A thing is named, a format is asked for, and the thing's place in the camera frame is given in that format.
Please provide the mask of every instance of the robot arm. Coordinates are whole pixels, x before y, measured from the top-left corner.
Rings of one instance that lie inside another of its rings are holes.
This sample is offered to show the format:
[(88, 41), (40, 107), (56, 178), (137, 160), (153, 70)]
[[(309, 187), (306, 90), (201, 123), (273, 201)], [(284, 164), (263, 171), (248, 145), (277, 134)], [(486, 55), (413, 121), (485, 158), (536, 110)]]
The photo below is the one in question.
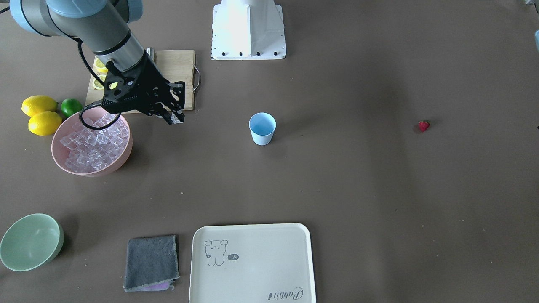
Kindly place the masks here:
[(162, 116), (168, 124), (184, 121), (185, 83), (165, 79), (127, 26), (142, 16), (141, 0), (11, 0), (10, 10), (22, 28), (78, 37), (106, 63), (103, 99), (92, 107), (111, 114), (135, 109)]

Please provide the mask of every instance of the lemon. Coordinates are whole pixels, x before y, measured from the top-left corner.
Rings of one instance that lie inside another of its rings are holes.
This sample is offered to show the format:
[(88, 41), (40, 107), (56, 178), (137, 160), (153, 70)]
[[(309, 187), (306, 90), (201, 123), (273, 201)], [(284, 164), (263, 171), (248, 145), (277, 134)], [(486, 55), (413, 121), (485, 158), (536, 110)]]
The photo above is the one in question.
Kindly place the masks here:
[[(98, 77), (99, 77), (99, 79), (101, 79), (101, 81), (103, 81), (103, 82), (105, 82), (105, 79), (107, 78), (106, 75), (99, 75)], [(98, 81), (97, 79), (94, 79), (94, 80), (92, 81), (92, 86), (93, 86), (95, 89), (99, 89), (99, 90), (105, 89), (105, 88), (101, 85), (101, 83), (99, 83), (99, 81)]]
[(28, 121), (28, 130), (39, 136), (48, 136), (56, 132), (62, 124), (62, 118), (56, 112), (41, 112)]
[(41, 112), (54, 112), (58, 107), (58, 102), (49, 96), (35, 95), (23, 101), (21, 110), (26, 115), (32, 117)]
[(101, 60), (99, 60), (99, 58), (96, 58), (94, 60), (94, 67), (100, 73), (108, 72), (107, 67), (105, 66), (105, 64), (103, 62), (101, 62)]

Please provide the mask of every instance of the strawberry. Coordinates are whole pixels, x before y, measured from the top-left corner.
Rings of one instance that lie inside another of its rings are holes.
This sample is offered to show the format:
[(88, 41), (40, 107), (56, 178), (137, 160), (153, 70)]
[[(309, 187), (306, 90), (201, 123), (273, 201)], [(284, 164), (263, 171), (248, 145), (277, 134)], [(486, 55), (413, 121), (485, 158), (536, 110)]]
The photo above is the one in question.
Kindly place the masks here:
[(427, 130), (427, 128), (429, 128), (430, 123), (428, 120), (423, 120), (419, 122), (418, 126), (419, 126), (419, 130), (421, 130), (421, 132), (423, 133), (424, 131)]

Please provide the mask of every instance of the blue cup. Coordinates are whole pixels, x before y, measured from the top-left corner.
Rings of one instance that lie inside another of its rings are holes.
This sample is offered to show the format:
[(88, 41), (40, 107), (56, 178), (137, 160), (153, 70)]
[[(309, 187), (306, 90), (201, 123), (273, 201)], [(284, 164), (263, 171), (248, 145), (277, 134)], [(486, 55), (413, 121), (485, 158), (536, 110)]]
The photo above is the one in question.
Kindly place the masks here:
[(266, 145), (271, 141), (277, 123), (275, 118), (268, 113), (258, 113), (249, 120), (249, 129), (254, 143)]

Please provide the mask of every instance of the cartoon bear drawing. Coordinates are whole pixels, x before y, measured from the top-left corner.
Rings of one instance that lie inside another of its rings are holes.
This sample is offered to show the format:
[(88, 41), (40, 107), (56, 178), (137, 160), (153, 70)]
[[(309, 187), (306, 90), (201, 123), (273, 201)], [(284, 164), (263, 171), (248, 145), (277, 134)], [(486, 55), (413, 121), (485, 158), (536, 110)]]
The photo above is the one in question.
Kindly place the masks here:
[(229, 242), (227, 240), (214, 240), (206, 241), (206, 258), (208, 259), (208, 265), (221, 266), (225, 263), (226, 245)]

